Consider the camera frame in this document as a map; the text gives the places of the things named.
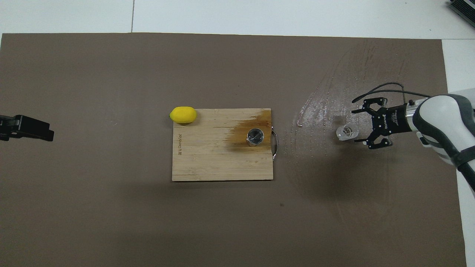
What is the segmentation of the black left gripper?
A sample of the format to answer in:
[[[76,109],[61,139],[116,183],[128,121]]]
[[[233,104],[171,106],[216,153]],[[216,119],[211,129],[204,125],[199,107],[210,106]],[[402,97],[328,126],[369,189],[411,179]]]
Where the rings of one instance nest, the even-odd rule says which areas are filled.
[[[0,140],[8,141],[14,138],[41,139],[52,142],[54,131],[50,129],[50,124],[25,115],[14,117],[0,115]]]

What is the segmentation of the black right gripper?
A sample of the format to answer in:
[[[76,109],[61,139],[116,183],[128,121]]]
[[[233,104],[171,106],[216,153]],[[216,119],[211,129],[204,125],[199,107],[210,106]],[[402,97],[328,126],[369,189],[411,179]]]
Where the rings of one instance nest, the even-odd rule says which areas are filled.
[[[372,105],[378,105],[378,110],[373,109]],[[399,105],[386,108],[387,98],[369,98],[363,100],[363,104],[356,110],[351,111],[352,114],[368,113],[376,118],[376,129],[370,133],[367,138],[355,139],[355,143],[361,142],[370,150],[377,150],[392,146],[392,141],[387,136],[402,132],[412,132],[406,118],[407,105]]]

